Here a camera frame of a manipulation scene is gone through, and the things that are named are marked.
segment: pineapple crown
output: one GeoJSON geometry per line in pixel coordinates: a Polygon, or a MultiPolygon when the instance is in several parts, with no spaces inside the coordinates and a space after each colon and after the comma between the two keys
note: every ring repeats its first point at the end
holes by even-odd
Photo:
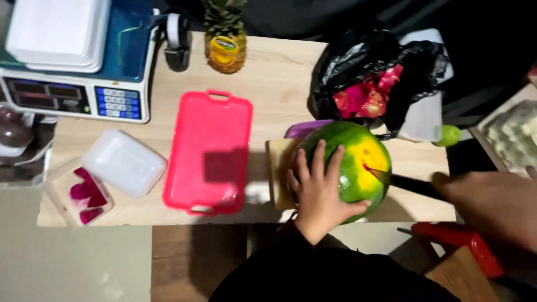
{"type": "Polygon", "coordinates": [[[248,0],[204,0],[205,22],[208,33],[218,35],[238,35],[243,28],[241,7],[248,0]]]}

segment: scale keypad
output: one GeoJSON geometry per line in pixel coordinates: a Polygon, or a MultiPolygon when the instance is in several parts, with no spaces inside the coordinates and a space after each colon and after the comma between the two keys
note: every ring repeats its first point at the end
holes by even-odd
{"type": "Polygon", "coordinates": [[[141,119],[138,91],[95,87],[95,94],[100,116],[141,119]]]}

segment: person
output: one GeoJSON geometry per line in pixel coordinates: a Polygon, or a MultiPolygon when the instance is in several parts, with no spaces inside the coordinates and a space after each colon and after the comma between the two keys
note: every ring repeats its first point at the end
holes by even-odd
{"type": "MultiPolygon", "coordinates": [[[[347,218],[366,211],[371,202],[339,200],[339,166],[344,147],[323,158],[319,141],[309,170],[303,149],[297,155],[297,177],[288,181],[299,207],[268,245],[230,273],[209,301],[351,300],[459,301],[439,284],[403,269],[385,255],[365,255],[344,248],[316,245],[347,218]]],[[[535,176],[535,170],[528,171],[535,176]]],[[[504,172],[471,172],[450,178],[436,173],[433,186],[485,235],[537,253],[537,183],[504,172]]]]}

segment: green fruit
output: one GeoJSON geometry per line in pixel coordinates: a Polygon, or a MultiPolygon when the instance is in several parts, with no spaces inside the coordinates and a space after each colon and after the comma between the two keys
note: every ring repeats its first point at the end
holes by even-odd
{"type": "Polygon", "coordinates": [[[456,126],[442,125],[442,139],[433,144],[438,147],[449,147],[459,142],[462,131],[456,126]]]}
{"type": "Polygon", "coordinates": [[[339,145],[345,147],[345,154],[339,170],[339,199],[354,203],[368,199],[371,206],[361,215],[347,219],[344,224],[356,221],[373,212],[384,199],[388,184],[381,183],[364,164],[372,169],[391,173],[391,159],[384,144],[368,129],[348,121],[335,121],[313,131],[299,148],[306,151],[308,166],[320,140],[326,141],[325,167],[339,145]]]}

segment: black cloth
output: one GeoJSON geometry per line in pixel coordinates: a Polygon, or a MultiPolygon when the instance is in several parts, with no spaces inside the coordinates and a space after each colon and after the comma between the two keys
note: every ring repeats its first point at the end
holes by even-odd
{"type": "Polygon", "coordinates": [[[390,257],[312,246],[289,221],[218,286],[219,301],[460,302],[390,257]]]}

